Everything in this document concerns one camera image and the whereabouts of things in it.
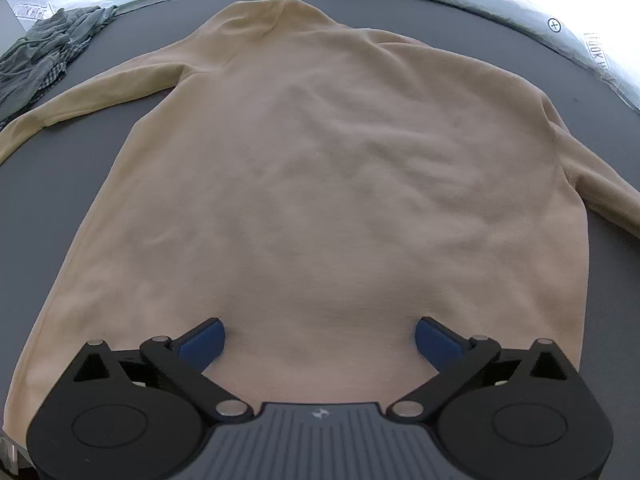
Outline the beige long-sleeve sweater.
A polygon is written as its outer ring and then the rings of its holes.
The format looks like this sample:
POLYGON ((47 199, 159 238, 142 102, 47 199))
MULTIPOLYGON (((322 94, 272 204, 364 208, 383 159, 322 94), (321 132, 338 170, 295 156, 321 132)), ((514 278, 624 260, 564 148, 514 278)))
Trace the beige long-sleeve sweater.
POLYGON ((207 376, 253 405, 396 400, 434 374, 423 315, 578 363, 588 211, 639 229, 638 191, 527 80, 300 0, 230 4, 14 119, 1 153, 155 92, 15 367, 16 442, 87 340, 211 316, 207 376))

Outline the grey checked crumpled garment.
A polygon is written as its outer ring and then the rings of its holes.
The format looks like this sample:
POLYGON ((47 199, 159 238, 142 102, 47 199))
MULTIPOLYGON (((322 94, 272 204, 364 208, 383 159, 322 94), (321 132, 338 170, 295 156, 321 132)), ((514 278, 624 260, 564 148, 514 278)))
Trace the grey checked crumpled garment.
POLYGON ((116 6, 60 9, 16 40, 1 57, 1 127, 57 84, 115 13, 116 6))

